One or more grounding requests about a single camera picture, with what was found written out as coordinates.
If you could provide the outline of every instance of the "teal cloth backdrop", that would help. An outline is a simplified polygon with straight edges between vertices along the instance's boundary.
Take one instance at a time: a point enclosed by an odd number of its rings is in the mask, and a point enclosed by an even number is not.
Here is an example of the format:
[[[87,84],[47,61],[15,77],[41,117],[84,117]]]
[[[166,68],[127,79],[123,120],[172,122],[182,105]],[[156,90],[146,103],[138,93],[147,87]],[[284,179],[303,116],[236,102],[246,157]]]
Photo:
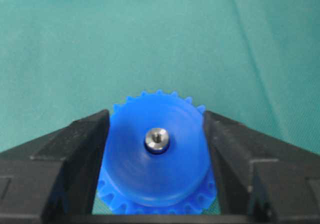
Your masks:
[[[157,89],[320,153],[320,0],[0,0],[0,151]]]

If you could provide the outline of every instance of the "plastic gear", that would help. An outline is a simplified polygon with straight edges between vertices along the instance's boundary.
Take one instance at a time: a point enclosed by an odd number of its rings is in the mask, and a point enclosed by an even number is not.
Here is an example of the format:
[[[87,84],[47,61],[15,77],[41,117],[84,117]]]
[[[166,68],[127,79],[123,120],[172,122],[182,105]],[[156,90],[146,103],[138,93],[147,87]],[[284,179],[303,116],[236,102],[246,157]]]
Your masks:
[[[216,198],[203,112],[192,98],[161,90],[114,105],[98,180],[98,197],[114,214],[200,214]],[[169,132],[169,148],[148,152],[148,130]]]

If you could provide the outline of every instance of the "black clamp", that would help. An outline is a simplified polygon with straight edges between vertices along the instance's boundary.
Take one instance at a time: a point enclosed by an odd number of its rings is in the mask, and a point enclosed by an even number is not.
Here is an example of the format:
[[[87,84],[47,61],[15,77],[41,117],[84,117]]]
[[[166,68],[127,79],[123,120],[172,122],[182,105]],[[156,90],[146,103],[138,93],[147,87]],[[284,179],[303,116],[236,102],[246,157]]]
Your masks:
[[[319,224],[320,156],[204,114],[221,215],[92,215],[103,110],[0,153],[0,224]]]

